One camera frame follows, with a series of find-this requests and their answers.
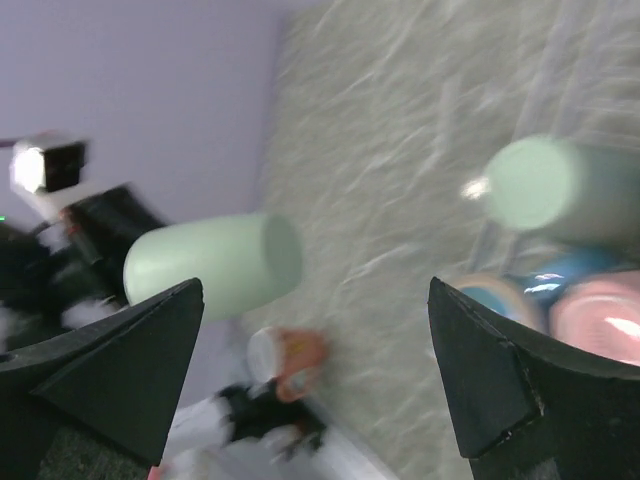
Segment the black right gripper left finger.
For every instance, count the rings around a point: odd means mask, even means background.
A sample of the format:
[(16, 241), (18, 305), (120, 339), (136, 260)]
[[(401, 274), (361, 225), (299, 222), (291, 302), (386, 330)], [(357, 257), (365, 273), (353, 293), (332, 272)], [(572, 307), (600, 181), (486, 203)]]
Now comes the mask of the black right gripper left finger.
[(159, 464), (204, 310), (190, 279), (1, 357), (4, 479), (144, 479)]

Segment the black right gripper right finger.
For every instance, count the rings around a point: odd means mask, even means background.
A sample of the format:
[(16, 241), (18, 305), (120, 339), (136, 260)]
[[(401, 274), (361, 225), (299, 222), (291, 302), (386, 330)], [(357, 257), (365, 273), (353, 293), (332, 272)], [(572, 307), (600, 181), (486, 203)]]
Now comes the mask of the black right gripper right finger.
[(570, 347), (433, 278), (428, 316), (476, 479), (639, 476), (639, 369)]

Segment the small green cup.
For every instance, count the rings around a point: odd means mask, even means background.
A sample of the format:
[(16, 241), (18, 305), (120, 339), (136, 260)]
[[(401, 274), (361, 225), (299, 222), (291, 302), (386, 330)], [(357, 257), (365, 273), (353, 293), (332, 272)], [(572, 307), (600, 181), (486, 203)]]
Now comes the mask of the small green cup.
[(283, 216), (233, 215), (150, 231), (130, 248), (123, 284), (130, 304), (184, 280), (204, 292), (203, 319), (222, 320), (264, 306), (300, 283), (300, 238)]

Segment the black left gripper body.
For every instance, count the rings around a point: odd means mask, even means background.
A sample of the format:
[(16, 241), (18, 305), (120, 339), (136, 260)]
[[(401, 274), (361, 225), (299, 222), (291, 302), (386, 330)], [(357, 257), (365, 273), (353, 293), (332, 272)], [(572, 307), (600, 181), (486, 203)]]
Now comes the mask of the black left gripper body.
[(62, 226), (68, 245), (29, 268), (29, 306), (66, 310), (85, 300), (127, 307), (125, 258), (142, 235), (165, 227), (130, 184), (106, 190), (79, 185), (31, 193), (29, 205), (45, 223)]

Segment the pink faceted mug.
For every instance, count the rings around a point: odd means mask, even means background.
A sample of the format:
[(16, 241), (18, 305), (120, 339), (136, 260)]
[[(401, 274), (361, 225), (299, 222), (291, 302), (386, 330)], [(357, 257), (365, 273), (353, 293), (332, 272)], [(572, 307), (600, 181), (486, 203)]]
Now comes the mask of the pink faceted mug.
[(639, 364), (639, 272), (601, 274), (569, 288), (551, 308), (551, 336), (575, 348)]

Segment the orange mug grey interior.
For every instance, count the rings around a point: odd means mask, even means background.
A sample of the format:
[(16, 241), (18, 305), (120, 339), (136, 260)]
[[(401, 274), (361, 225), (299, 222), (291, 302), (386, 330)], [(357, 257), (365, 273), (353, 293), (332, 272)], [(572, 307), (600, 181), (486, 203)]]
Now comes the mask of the orange mug grey interior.
[(250, 337), (246, 350), (253, 379), (273, 382), (277, 397), (286, 403), (314, 388), (328, 355), (325, 335), (306, 328), (265, 327)]

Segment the blue butterfly mug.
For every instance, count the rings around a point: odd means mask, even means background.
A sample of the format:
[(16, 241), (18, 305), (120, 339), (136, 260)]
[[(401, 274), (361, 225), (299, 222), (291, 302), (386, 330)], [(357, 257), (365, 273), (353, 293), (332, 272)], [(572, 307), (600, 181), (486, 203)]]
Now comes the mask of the blue butterfly mug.
[(589, 276), (617, 270), (622, 263), (622, 257), (612, 251), (581, 247), (539, 260), (522, 273), (473, 273), (451, 285), (490, 310), (546, 333), (551, 307), (570, 286)]

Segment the green tumbler cup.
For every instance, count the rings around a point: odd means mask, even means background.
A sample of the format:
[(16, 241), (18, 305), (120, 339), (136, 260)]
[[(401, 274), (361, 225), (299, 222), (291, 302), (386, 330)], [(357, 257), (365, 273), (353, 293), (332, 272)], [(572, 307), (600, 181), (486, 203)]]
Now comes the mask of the green tumbler cup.
[(489, 161), (487, 215), (519, 234), (573, 244), (639, 240), (639, 153), (553, 137), (513, 142)]

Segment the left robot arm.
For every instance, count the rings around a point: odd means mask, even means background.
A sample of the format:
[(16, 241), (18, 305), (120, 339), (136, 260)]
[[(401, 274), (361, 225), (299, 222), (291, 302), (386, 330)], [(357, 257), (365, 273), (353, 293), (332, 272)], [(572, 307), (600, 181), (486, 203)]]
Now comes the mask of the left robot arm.
[(12, 188), (44, 227), (1, 231), (1, 475), (5, 479), (388, 479), (391, 471), (309, 393), (328, 356), (312, 329), (240, 346), (238, 381), (179, 399), (201, 327), (294, 290), (291, 224), (253, 213), (168, 225), (125, 185)]

